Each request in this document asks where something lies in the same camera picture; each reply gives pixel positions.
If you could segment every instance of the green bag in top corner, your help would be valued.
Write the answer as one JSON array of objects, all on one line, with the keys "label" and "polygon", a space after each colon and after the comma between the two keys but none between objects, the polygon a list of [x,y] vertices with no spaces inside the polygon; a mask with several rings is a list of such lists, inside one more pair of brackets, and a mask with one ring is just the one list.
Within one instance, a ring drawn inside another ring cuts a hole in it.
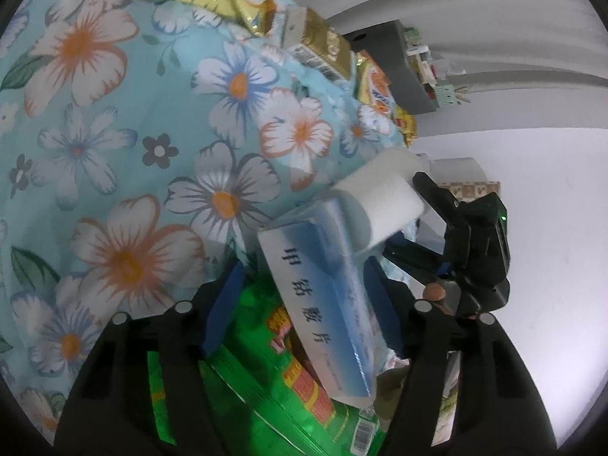
[{"label": "green bag in top corner", "polygon": [[[215,423],[236,456],[375,456],[373,413],[329,399],[290,352],[291,321],[273,281],[242,292],[223,346],[201,374]],[[173,443],[157,353],[148,355],[159,438]]]}]

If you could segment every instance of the chinese character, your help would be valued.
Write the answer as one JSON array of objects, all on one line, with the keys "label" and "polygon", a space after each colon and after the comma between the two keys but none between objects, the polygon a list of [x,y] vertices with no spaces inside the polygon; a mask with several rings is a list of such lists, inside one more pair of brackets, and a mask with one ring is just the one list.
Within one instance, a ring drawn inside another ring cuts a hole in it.
[{"label": "chinese character", "polygon": [[323,316],[321,315],[321,312],[318,311],[317,307],[311,307],[311,308],[307,308],[307,309],[302,309],[302,313],[304,314],[304,317],[306,318],[306,322],[322,322],[323,321]]},{"label": "chinese character", "polygon": [[316,336],[314,339],[316,343],[329,343],[331,341],[329,334],[317,334],[314,332],[312,335]]},{"label": "chinese character", "polygon": [[298,256],[298,249],[285,249],[285,255],[281,257],[284,261],[290,263],[290,266],[295,266],[296,264],[302,264],[300,257]]},{"label": "chinese character", "polygon": [[291,283],[294,285],[294,291],[296,292],[297,297],[302,297],[303,295],[312,293],[312,289],[308,286],[308,280],[298,280]]}]

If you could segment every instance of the white wall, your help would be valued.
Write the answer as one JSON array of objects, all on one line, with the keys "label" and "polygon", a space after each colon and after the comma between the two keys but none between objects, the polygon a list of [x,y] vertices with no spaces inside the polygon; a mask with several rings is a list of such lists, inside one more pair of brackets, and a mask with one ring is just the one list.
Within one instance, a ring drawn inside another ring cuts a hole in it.
[{"label": "white wall", "polygon": [[413,148],[473,157],[502,183],[511,298],[496,315],[562,443],[608,371],[608,130],[455,133]]},{"label": "white wall", "polygon": [[471,103],[417,115],[418,135],[538,127],[608,128],[608,90],[510,89],[477,92]]}]

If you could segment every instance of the silver screw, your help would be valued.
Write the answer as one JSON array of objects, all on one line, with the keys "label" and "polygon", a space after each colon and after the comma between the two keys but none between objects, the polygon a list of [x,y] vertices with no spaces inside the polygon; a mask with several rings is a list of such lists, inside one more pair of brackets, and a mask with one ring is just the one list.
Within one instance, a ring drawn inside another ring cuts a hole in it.
[{"label": "silver screw", "polygon": [[120,326],[121,324],[127,322],[127,319],[129,319],[129,316],[126,313],[118,312],[115,313],[112,317],[112,324],[114,324],[115,326]]},{"label": "silver screw", "polygon": [[496,322],[496,317],[494,317],[489,312],[484,312],[479,316],[479,320],[486,326],[491,326],[492,324],[494,324],[494,322]]},{"label": "silver screw", "polygon": [[425,314],[427,312],[431,312],[433,306],[426,300],[418,300],[416,303],[414,303],[414,308],[418,312]]},{"label": "silver screw", "polygon": [[192,310],[192,302],[188,300],[178,301],[175,304],[175,312],[179,314],[187,314]]}]

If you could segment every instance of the white toilet paper roll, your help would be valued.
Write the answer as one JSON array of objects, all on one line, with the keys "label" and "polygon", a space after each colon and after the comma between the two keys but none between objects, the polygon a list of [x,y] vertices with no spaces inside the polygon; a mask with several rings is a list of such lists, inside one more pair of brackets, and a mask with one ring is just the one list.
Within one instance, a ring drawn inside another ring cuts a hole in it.
[{"label": "white toilet paper roll", "polygon": [[411,186],[419,171],[415,154],[391,147],[335,184],[355,252],[375,247],[423,213],[424,202]]}]

